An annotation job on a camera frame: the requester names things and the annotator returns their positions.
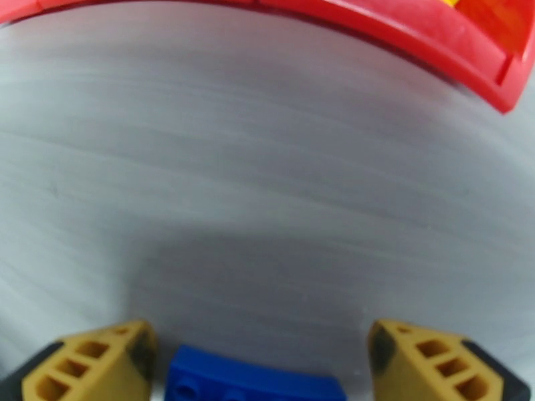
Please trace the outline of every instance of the white table surface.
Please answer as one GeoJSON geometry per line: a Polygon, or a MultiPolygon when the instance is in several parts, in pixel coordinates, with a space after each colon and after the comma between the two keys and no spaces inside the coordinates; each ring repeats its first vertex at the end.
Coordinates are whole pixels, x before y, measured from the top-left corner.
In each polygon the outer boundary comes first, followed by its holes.
{"type": "Polygon", "coordinates": [[[0,376],[55,337],[153,322],[337,375],[393,317],[535,381],[535,88],[501,116],[389,52],[216,5],[0,29],[0,376]]]}

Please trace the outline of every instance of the toy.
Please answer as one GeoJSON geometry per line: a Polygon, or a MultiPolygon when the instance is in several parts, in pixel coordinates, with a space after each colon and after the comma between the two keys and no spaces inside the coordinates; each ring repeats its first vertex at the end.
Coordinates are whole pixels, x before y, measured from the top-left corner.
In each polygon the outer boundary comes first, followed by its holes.
{"type": "Polygon", "coordinates": [[[376,401],[529,401],[529,387],[469,339],[391,320],[368,336],[376,401]]]}
{"type": "MultiPolygon", "coordinates": [[[[526,383],[470,339],[401,321],[368,335],[376,401],[529,401],[526,383]]],[[[0,382],[1,401],[148,401],[155,334],[132,321],[68,336],[0,382]]],[[[181,346],[165,401],[345,401],[331,377],[283,372],[181,346]]]]}
{"type": "Polygon", "coordinates": [[[165,401],[345,401],[331,377],[284,372],[181,346],[169,367],[165,401]]]}
{"type": "MultiPolygon", "coordinates": [[[[0,0],[0,23],[99,0],[0,0]]],[[[216,0],[300,13],[364,33],[464,84],[505,113],[535,61],[535,0],[216,0]]]]}
{"type": "Polygon", "coordinates": [[[68,336],[0,382],[0,400],[147,401],[155,356],[144,321],[68,336]]]}

